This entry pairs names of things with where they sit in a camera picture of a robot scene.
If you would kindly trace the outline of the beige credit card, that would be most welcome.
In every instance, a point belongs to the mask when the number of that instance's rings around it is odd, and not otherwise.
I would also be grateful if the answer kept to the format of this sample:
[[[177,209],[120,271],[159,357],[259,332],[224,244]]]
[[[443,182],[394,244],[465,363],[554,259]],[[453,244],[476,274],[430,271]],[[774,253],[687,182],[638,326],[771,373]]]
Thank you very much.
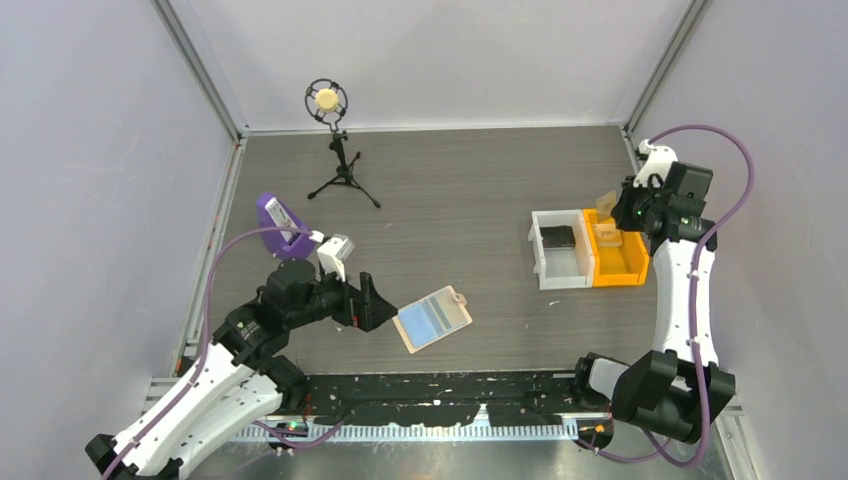
[[[612,217],[612,210],[617,204],[617,192],[610,190],[596,200],[595,210],[598,222],[608,221]]]

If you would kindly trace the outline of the beige leather card holder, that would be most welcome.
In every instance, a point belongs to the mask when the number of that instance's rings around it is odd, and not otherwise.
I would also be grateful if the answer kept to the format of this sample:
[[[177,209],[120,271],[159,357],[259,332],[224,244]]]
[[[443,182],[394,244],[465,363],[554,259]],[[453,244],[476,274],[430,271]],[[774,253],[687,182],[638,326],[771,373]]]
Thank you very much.
[[[473,323],[465,296],[445,286],[398,311],[393,323],[409,354]]]

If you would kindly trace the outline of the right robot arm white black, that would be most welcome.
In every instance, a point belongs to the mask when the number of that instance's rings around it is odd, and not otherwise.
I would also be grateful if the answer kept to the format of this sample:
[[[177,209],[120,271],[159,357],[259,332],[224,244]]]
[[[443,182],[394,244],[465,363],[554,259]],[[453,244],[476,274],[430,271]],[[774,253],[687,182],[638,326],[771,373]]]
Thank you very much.
[[[571,397],[584,410],[694,444],[736,393],[719,365],[710,321],[710,278],[718,248],[703,217],[713,173],[674,162],[665,175],[627,177],[612,210],[617,227],[645,235],[658,285],[651,349],[634,363],[589,353],[575,366]]]

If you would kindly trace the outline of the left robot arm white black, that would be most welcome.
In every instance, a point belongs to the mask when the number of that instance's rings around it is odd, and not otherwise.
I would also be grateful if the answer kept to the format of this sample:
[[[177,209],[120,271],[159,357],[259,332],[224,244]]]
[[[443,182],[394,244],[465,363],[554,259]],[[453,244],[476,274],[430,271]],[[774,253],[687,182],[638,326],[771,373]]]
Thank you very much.
[[[247,425],[305,406],[308,379],[279,353],[293,330],[330,318],[370,332],[397,313],[367,272],[354,287],[308,260],[284,261],[150,410],[118,434],[94,436],[84,451],[104,479],[186,479]]]

